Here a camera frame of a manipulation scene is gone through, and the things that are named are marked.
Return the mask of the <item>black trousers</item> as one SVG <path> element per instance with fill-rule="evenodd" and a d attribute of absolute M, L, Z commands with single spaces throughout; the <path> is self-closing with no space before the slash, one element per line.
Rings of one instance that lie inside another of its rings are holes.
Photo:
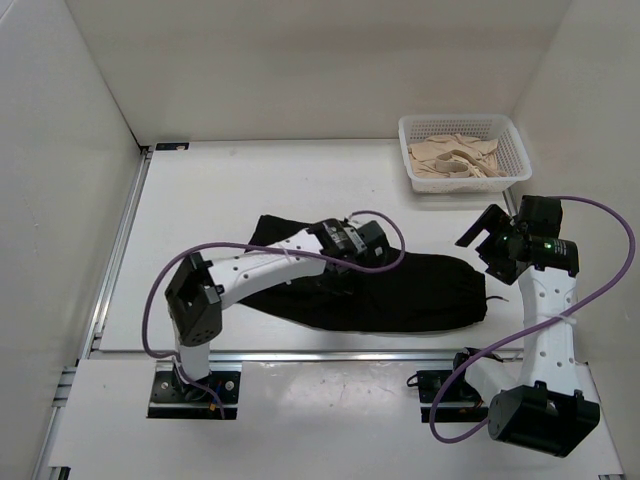
<path fill-rule="evenodd" d="M 263 215 L 250 242 L 270 246 L 310 225 Z M 242 302 L 303 326 L 340 332 L 430 333 L 464 328 L 486 317 L 491 297 L 485 276 L 459 258 L 389 245 L 387 260 L 377 270 L 349 269 L 334 280 L 299 278 Z"/>

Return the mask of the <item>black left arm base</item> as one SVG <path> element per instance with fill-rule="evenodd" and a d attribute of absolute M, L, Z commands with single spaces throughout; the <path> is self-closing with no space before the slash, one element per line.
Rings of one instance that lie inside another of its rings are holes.
<path fill-rule="evenodd" d="M 147 417 L 170 420 L 236 420 L 241 385 L 240 370 L 212 371 L 199 383 L 214 391 L 224 413 L 214 397 L 191 384 L 183 383 L 175 368 L 158 369 L 150 391 Z"/>

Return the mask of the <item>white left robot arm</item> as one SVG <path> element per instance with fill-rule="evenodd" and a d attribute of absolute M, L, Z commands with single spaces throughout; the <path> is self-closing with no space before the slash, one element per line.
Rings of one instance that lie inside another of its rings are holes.
<path fill-rule="evenodd" d="M 178 358 L 175 388 L 188 400 L 206 395 L 210 386 L 209 344 L 223 328 L 222 313 L 245 298 L 306 277 L 334 280 L 349 271 L 332 259 L 378 269 L 389 243 L 375 221 L 357 226 L 327 219 L 302 228 L 269 246 L 213 262 L 199 253 L 180 263 L 165 299 L 174 325 Z"/>

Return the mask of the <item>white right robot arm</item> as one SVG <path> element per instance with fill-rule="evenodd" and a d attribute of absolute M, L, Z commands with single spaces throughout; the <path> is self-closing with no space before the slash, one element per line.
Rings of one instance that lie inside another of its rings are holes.
<path fill-rule="evenodd" d="M 476 251 L 489 275 L 518 285 L 529 333 L 518 376 L 486 353 L 453 370 L 449 387 L 460 399 L 480 395 L 492 439 L 564 458 L 599 424 L 600 408 L 585 398 L 575 363 L 566 311 L 577 302 L 579 255 L 559 236 L 562 217 L 559 200 L 527 196 L 514 217 L 490 205 L 457 240 L 467 247 L 488 234 Z"/>

